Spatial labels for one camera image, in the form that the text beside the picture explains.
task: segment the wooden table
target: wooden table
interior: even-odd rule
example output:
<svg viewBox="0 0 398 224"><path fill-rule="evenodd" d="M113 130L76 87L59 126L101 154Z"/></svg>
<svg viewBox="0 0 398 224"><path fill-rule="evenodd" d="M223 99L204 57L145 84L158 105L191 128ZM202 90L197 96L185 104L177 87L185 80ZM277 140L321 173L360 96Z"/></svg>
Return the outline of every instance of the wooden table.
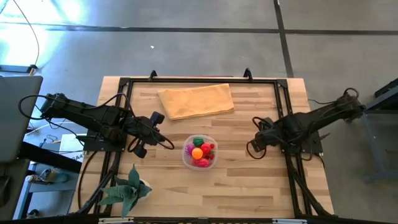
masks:
<svg viewBox="0 0 398 224"><path fill-rule="evenodd" d="M98 104L117 93L120 77L104 77ZM287 79L293 111L310 111L304 81ZM189 88L208 83L135 83L131 104L138 116L150 117L153 111L166 114L157 95L166 88ZM278 119L274 88L267 84L229 84L235 110L216 115L171 121L167 117L158 125L160 132L175 144L174 150L147 146L145 159L124 152L118 176L127 179L132 165L140 177L152 187L150 197L138 203L129 216L134 217L293 217L292 200L284 156L278 147L271 147L261 160L252 159L246 143L256 133L254 116ZM210 171L198 172L184 166L182 145L192 134L206 134L219 145L219 158ZM104 152L89 163L81 186L82 203L93 193L100 179ZM303 161L309 189L333 213L325 171L319 158ZM300 207L303 201L297 186ZM75 194L71 212L77 210ZM112 216L121 215L122 204L113 205Z"/></svg>

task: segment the pink toy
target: pink toy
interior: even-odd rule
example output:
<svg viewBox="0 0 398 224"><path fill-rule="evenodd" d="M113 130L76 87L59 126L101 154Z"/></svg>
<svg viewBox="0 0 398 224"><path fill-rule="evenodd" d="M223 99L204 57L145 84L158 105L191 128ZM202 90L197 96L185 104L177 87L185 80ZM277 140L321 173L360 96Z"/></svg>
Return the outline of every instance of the pink toy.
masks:
<svg viewBox="0 0 398 224"><path fill-rule="evenodd" d="M197 166L197 167L208 167L210 166L210 161L208 159L198 159L198 160L192 160L191 164L193 163L193 165Z"/></svg>
<svg viewBox="0 0 398 224"><path fill-rule="evenodd" d="M187 144L187 146L185 146L185 153L186 155L191 156L192 155L192 150L195 148L195 146L193 144Z"/></svg>
<svg viewBox="0 0 398 224"><path fill-rule="evenodd" d="M203 154L204 154L204 155L207 155L207 154L210 154L211 146L210 146L210 144L208 144L208 143L203 143L203 144L200 146L200 149L203 151Z"/></svg>

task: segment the orange ball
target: orange ball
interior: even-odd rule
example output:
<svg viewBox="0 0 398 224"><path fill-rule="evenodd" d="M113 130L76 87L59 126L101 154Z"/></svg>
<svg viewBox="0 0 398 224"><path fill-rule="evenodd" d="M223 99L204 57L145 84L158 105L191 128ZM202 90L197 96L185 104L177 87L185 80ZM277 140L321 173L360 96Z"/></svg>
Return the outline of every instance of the orange ball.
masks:
<svg viewBox="0 0 398 224"><path fill-rule="evenodd" d="M192 150L192 157L194 159L201 159L202 156L203 156L203 151L200 148L194 148Z"/></svg>

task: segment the plant pot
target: plant pot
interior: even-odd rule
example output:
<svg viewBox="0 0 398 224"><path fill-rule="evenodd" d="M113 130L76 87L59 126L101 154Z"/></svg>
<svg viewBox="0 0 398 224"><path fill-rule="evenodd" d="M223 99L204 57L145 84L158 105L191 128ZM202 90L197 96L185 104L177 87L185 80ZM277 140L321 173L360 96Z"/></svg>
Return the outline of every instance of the plant pot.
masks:
<svg viewBox="0 0 398 224"><path fill-rule="evenodd" d="M142 184L144 184L144 185L147 186L147 187L150 187L149 183L146 182L145 180L139 179L139 182L142 183ZM142 197L142 198L138 199L137 202L142 202L142 201L146 200L146 199L149 197L149 195L150 195L151 192L152 192L152 191L150 191L147 195L145 195L145 197Z"/></svg>

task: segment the white paper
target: white paper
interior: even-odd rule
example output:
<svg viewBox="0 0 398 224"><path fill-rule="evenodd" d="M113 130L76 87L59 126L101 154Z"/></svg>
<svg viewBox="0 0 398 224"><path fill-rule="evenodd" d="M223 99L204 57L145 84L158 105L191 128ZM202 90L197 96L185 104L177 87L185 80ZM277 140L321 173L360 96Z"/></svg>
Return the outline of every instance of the white paper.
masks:
<svg viewBox="0 0 398 224"><path fill-rule="evenodd" d="M61 146L59 154L68 158L83 162L83 146L77 140L74 134L63 134L61 138Z"/></svg>

